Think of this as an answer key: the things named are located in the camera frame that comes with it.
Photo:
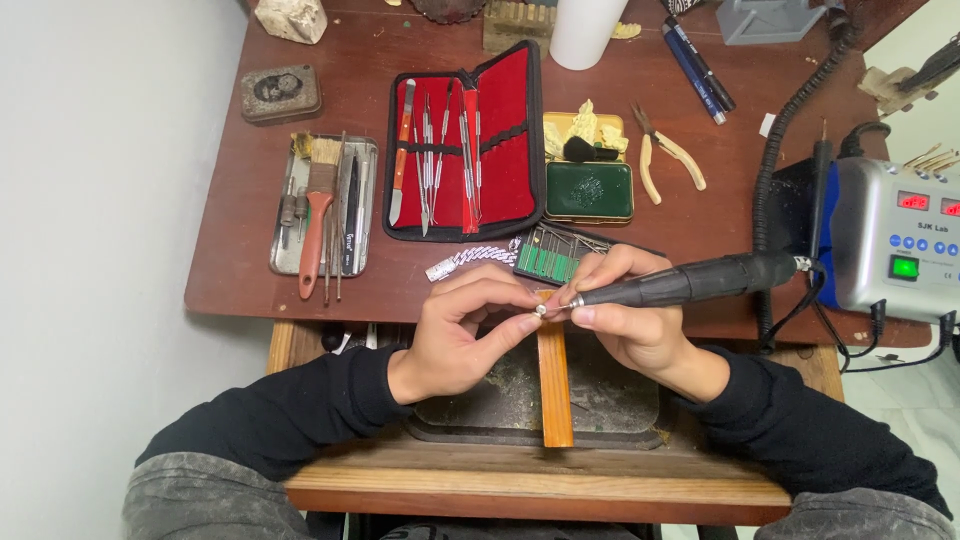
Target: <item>black sweater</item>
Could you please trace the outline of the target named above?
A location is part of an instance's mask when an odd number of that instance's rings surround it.
[[[351,349],[232,388],[164,428],[136,460],[175,452],[221,457],[280,481],[324,445],[369,437],[410,414],[387,384],[396,348]],[[712,402],[684,401],[714,448],[762,464],[791,496],[865,487],[912,497],[952,520],[932,463],[885,424],[804,385],[759,356],[727,359],[730,382]]]

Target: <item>red tool case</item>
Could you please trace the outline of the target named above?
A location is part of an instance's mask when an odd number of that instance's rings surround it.
[[[453,78],[450,116],[445,144],[439,144],[444,123],[447,87]],[[397,136],[400,131],[406,82],[417,83],[413,120],[418,130],[424,95],[430,96],[435,144],[400,142],[408,151],[403,173],[403,201],[395,226],[390,225],[390,204],[396,168]],[[476,233],[465,233],[464,152],[459,114],[463,113],[461,89],[477,89],[480,110],[480,190],[482,216]],[[507,236],[532,227],[546,205],[546,166],[543,159],[543,99],[540,90],[540,49],[524,40],[510,50],[484,62],[472,73],[461,69],[445,73],[403,73],[390,88],[392,104],[388,124],[383,196],[383,228],[393,238],[426,242],[473,242]],[[431,150],[443,156],[444,166],[437,204],[436,225],[426,236],[420,229],[420,190],[417,154],[424,159]]]

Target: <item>tiled floor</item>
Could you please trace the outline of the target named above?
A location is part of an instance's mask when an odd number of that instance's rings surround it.
[[[895,352],[906,361],[927,356],[933,346]],[[853,367],[880,365],[869,357],[854,360]],[[960,363],[947,351],[927,364],[843,377],[847,403],[867,416],[890,425],[890,430],[933,461],[940,474],[940,492],[953,512],[960,511]],[[960,522],[954,524],[960,531]],[[753,538],[756,528],[737,528],[741,540]],[[688,525],[664,525],[664,540],[696,540]]]

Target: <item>blue pen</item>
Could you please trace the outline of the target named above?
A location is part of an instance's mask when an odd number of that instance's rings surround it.
[[[687,79],[693,85],[694,89],[697,90],[700,101],[703,102],[704,107],[707,108],[707,112],[713,117],[713,121],[716,122],[718,126],[723,125],[723,123],[727,121],[727,116],[717,105],[713,94],[710,93],[710,89],[704,85],[700,74],[697,73],[697,70],[693,68],[693,64],[690,63],[690,60],[686,57],[683,40],[665,24],[663,25],[663,40],[666,41],[667,46],[670,47],[670,52],[673,53],[673,57],[677,59],[680,69],[684,71]]]

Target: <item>rotary tool handpiece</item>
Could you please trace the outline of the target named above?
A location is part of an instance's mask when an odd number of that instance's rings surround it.
[[[799,270],[808,270],[809,265],[809,258],[795,258],[785,252],[729,255],[681,264],[655,274],[585,291],[578,294],[570,306],[679,306],[773,288],[789,282]]]

